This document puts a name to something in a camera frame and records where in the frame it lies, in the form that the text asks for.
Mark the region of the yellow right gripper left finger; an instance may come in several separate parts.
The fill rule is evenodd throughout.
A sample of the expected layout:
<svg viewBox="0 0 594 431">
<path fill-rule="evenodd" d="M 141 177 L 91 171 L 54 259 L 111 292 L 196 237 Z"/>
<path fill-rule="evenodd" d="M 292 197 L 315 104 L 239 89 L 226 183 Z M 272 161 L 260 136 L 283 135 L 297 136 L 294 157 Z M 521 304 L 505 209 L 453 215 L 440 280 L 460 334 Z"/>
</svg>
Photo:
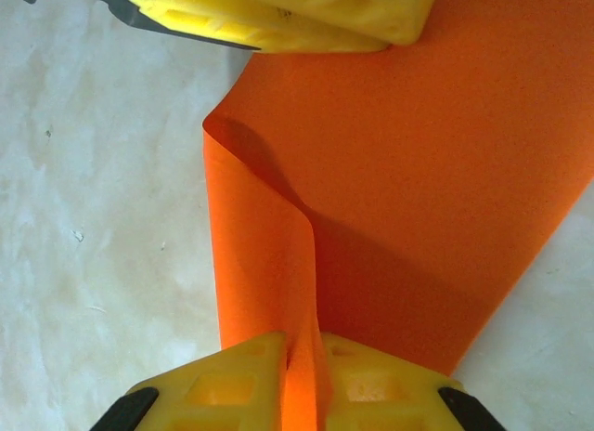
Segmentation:
<svg viewBox="0 0 594 431">
<path fill-rule="evenodd" d="M 264 333 L 131 387 L 96 430 L 280 430 L 286 334 Z"/>
</svg>

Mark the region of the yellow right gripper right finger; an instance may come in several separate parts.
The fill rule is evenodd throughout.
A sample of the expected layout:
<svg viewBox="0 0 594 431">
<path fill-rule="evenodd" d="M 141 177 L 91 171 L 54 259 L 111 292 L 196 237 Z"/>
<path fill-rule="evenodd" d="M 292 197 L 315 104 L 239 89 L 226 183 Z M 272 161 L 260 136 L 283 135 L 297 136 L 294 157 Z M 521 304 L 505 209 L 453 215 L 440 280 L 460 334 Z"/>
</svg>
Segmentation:
<svg viewBox="0 0 594 431">
<path fill-rule="evenodd" d="M 327 430 L 502 430 L 463 385 L 415 363 L 323 333 L 331 380 Z"/>
</svg>

